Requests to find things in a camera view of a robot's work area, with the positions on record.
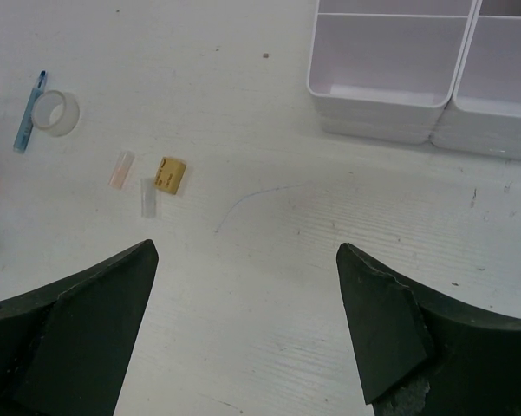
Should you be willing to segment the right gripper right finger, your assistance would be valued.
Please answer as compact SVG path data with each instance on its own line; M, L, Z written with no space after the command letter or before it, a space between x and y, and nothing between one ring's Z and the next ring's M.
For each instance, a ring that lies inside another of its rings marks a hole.
M377 415L521 415L521 319L444 295L352 244L336 264Z

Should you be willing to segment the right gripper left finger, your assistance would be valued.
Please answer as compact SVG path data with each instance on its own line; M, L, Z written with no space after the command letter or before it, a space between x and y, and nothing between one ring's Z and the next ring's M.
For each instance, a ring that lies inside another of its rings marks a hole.
M144 240L0 301L0 415L111 415L159 255Z

